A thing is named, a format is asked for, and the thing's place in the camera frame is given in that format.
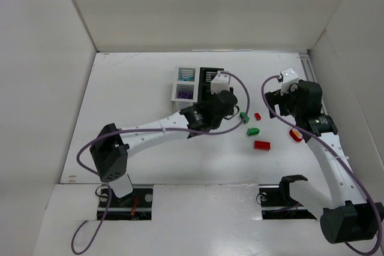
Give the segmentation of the purple lego brick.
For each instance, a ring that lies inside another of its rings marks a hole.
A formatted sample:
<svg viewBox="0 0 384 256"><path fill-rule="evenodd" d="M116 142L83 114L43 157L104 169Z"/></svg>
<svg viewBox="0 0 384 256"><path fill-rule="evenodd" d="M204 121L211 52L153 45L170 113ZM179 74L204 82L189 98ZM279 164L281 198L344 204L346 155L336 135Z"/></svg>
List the purple lego brick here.
<svg viewBox="0 0 384 256"><path fill-rule="evenodd" d="M179 91L176 95L178 99L193 99L193 93L192 92L186 92L186 91Z"/></svg>

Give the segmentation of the green sloped lego brick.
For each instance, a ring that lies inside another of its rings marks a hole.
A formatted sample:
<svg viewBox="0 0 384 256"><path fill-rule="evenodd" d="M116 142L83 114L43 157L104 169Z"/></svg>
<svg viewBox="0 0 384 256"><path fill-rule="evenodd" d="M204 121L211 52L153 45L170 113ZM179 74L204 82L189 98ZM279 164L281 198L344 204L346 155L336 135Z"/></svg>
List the green sloped lego brick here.
<svg viewBox="0 0 384 256"><path fill-rule="evenodd" d="M254 136L254 135L258 135L259 133L260 133L260 129L258 129L256 127L252 127L252 128L247 129L247 135L249 137Z"/></svg>

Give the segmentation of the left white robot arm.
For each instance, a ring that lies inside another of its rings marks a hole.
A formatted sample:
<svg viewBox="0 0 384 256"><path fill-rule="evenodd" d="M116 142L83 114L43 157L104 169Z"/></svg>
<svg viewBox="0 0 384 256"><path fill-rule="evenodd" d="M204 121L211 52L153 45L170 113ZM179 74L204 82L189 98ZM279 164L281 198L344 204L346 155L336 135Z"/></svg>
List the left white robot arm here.
<svg viewBox="0 0 384 256"><path fill-rule="evenodd" d="M117 198L128 197L134 191L127 172L129 158L169 141L209 134L233 113L237 103L231 91L222 91L208 101L140 127L123 130L115 124L106 125L89 149L100 180L111 187Z"/></svg>

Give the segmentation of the small red lego brick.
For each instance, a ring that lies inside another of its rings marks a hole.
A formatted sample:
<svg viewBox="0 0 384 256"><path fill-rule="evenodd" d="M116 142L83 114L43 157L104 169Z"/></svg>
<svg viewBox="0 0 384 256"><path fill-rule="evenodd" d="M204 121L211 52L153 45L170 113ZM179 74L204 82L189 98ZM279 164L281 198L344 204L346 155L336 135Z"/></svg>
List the small red lego brick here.
<svg viewBox="0 0 384 256"><path fill-rule="evenodd" d="M255 113L254 116L255 116L255 118L256 118L257 121L260 121L261 118L262 118L261 115L260 115L259 113Z"/></svg>

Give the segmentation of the red rectangular lego brick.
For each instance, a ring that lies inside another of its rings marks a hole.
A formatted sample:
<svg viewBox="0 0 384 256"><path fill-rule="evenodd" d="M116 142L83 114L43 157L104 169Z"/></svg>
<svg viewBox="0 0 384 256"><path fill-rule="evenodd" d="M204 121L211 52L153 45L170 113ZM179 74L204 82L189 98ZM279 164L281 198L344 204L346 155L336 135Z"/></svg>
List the red rectangular lego brick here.
<svg viewBox="0 0 384 256"><path fill-rule="evenodd" d="M268 141L260 141L256 140L254 142L254 149L257 150L264 150L264 151L270 151L271 150L271 143Z"/></svg>

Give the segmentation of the teal lego brick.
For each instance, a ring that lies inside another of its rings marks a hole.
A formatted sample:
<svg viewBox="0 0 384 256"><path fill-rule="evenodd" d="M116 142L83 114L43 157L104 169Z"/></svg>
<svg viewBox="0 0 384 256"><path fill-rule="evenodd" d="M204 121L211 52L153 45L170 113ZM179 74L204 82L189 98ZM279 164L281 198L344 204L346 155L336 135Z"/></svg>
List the teal lego brick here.
<svg viewBox="0 0 384 256"><path fill-rule="evenodd" d="M193 82L194 81L194 76L189 76L189 77L180 77L179 81L183 82Z"/></svg>

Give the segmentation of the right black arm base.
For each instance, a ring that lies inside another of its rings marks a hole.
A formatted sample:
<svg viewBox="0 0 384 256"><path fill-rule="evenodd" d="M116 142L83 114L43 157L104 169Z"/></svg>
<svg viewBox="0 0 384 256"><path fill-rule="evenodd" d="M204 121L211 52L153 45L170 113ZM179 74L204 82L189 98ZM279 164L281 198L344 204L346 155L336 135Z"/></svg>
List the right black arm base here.
<svg viewBox="0 0 384 256"><path fill-rule="evenodd" d="M316 217L290 196L290 184L307 181L303 175L283 176L279 184L261 184L256 202L261 207L263 220L299 220Z"/></svg>

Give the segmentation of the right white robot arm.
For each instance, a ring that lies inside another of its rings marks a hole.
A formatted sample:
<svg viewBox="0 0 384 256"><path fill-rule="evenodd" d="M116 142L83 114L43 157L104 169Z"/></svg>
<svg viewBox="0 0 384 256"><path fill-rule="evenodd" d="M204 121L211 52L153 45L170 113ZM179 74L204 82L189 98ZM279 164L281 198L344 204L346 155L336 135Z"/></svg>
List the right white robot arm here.
<svg viewBox="0 0 384 256"><path fill-rule="evenodd" d="M302 204L320 222L325 239L331 243L371 240L377 242L368 252L378 250L383 238L383 204L375 202L366 187L356 177L345 156L333 119L322 112L322 88L316 82L299 78L286 82L274 76L281 88L262 92L263 101L271 118L283 120L291 115L317 159L326 180L330 197L326 197L302 175L286 176L287 195Z"/></svg>

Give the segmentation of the green wedge lego brick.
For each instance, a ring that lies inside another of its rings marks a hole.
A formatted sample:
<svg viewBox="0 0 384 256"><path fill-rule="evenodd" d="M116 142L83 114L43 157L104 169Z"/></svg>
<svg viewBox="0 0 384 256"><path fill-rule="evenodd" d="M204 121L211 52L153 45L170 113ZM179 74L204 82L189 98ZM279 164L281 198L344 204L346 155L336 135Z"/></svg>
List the green wedge lego brick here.
<svg viewBox="0 0 384 256"><path fill-rule="evenodd" d="M242 119L244 124L247 124L250 120L245 112L240 112L239 117Z"/></svg>

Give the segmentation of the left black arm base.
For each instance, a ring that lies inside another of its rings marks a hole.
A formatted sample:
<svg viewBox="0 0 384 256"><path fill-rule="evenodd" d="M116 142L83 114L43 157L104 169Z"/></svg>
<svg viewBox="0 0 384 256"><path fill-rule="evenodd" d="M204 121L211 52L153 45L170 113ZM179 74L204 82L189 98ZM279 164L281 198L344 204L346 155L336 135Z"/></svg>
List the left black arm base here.
<svg viewBox="0 0 384 256"><path fill-rule="evenodd" d="M106 221L150 221L152 219L153 185L134 186L133 192L118 198L112 191ZM108 188L100 185L95 190L98 197L97 220L101 220L108 202Z"/></svg>

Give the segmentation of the red rounded lego piece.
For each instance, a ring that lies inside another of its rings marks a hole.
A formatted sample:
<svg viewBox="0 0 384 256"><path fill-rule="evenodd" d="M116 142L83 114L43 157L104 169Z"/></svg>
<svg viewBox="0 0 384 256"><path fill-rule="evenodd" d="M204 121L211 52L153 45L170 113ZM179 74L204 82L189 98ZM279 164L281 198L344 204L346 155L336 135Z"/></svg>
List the red rounded lego piece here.
<svg viewBox="0 0 384 256"><path fill-rule="evenodd" d="M295 142L301 142L303 141L303 136L302 134L295 128L291 128L289 130L289 135L290 137L295 141Z"/></svg>

